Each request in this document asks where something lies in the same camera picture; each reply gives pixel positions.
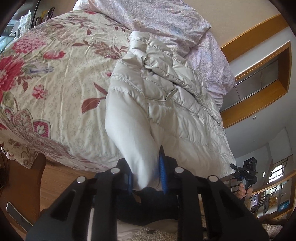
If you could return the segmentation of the person's right hand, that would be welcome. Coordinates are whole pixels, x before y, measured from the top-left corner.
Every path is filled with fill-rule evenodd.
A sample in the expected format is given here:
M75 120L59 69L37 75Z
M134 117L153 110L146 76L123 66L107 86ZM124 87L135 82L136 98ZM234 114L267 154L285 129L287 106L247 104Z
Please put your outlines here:
M236 192L236 197L239 199L248 199L253 192L253 188L250 186L247 190L245 190L244 184L241 182L238 186L238 190Z

